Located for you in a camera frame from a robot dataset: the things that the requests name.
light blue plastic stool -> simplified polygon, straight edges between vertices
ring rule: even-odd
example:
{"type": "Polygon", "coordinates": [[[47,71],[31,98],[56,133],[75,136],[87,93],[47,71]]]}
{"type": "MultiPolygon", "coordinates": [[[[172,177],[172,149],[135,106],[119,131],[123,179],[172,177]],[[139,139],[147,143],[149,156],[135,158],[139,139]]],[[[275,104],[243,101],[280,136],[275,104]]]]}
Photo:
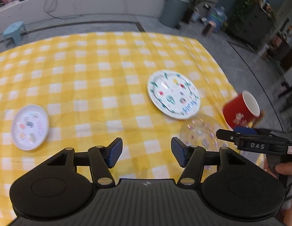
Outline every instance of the light blue plastic stool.
{"type": "Polygon", "coordinates": [[[8,26],[7,29],[5,29],[3,36],[4,36],[4,41],[5,45],[7,46],[7,39],[9,37],[13,38],[13,41],[15,45],[21,43],[21,36],[20,36],[20,29],[23,28],[25,32],[27,32],[24,22],[16,22],[8,26]]]}

trash can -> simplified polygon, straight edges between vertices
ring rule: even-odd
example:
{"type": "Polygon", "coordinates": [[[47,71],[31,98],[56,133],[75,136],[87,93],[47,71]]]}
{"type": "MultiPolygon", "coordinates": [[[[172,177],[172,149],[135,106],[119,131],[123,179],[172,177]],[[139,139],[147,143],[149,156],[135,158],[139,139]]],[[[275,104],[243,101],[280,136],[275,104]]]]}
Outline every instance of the trash can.
{"type": "Polygon", "coordinates": [[[175,27],[184,16],[189,0],[167,0],[159,21],[168,27],[175,27]]]}

red mug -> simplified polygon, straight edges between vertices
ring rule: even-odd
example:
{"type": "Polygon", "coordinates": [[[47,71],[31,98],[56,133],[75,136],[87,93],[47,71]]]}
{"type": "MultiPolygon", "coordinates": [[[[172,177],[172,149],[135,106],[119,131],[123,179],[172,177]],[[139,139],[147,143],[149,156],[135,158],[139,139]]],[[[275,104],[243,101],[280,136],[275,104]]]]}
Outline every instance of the red mug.
{"type": "Polygon", "coordinates": [[[236,98],[226,103],[222,110],[227,124],[233,129],[247,124],[260,116],[256,99],[248,91],[242,91],[236,98]]]}

floor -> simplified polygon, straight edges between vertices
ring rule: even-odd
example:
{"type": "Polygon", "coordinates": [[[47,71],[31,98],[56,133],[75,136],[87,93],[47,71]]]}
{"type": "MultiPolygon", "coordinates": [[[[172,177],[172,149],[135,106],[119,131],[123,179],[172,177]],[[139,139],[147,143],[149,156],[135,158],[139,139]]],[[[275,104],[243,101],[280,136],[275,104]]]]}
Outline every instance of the floor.
{"type": "MultiPolygon", "coordinates": [[[[63,19],[48,19],[27,25],[28,34],[23,35],[21,44],[66,34],[93,31],[146,31],[174,34],[197,39],[219,64],[228,81],[237,92],[248,90],[256,98],[266,116],[259,127],[288,131],[292,113],[280,113],[284,99],[277,95],[284,80],[281,71],[271,62],[261,59],[244,43],[228,37],[225,33],[212,34],[209,38],[201,34],[201,23],[181,24],[181,29],[162,25],[158,19],[126,15],[84,15],[63,19]]],[[[0,52],[6,47],[0,35],[0,52]]]]}

ribbed black surface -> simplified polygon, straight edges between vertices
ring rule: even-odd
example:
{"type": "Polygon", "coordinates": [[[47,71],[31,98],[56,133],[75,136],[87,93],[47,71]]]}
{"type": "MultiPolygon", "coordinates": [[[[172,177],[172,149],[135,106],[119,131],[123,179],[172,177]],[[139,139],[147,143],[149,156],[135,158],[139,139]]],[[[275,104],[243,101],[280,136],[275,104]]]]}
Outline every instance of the ribbed black surface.
{"type": "Polygon", "coordinates": [[[172,179],[122,179],[111,189],[99,190],[80,212],[57,221],[18,218],[11,226],[280,226],[275,218],[238,222],[208,209],[194,190],[177,187],[172,179]]]}

